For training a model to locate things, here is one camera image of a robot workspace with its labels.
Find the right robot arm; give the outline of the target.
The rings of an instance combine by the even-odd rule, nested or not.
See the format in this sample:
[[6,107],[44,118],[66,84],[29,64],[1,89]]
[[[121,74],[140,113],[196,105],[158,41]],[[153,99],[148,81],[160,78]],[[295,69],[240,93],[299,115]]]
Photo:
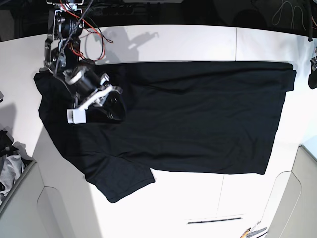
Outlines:
[[110,120],[123,121],[126,114],[121,97],[123,90],[111,84],[108,74],[97,75],[96,61],[80,50],[83,30],[101,37],[99,60],[105,56],[105,43],[111,42],[98,26],[92,26],[85,19],[92,2],[85,9],[80,8],[84,4],[82,0],[48,0],[46,3],[54,8],[49,11],[44,66],[70,93],[72,104],[67,109],[68,123],[86,123],[88,109],[96,109]]

